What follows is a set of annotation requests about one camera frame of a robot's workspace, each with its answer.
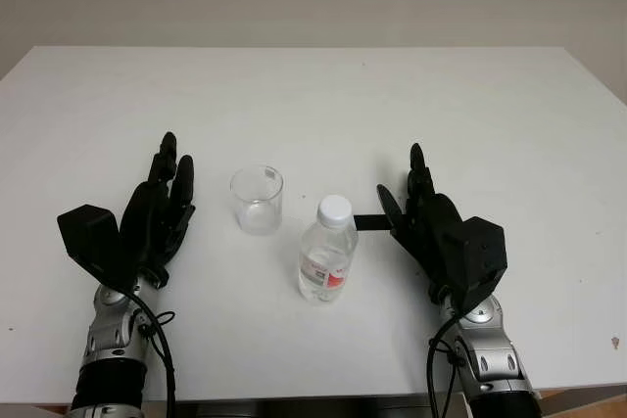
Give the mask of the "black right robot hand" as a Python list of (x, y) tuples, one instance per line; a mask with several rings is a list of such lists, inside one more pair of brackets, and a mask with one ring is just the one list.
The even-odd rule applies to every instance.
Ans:
[(450, 298), (454, 306), (463, 292), (453, 280), (448, 263), (453, 259), (445, 251), (444, 231), (461, 224), (461, 217), (449, 197), (437, 193), (422, 149), (415, 143), (410, 148), (408, 197), (401, 209), (390, 190), (379, 184), (377, 194), (391, 225), (391, 234), (418, 262), (429, 279), (429, 297), (439, 304)]

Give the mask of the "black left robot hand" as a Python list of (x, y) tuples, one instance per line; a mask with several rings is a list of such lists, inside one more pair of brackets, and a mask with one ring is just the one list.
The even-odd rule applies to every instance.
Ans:
[(134, 190), (121, 219), (121, 243), (133, 268), (163, 288), (195, 211), (194, 163), (176, 156), (176, 137), (167, 132), (153, 157), (148, 178)]

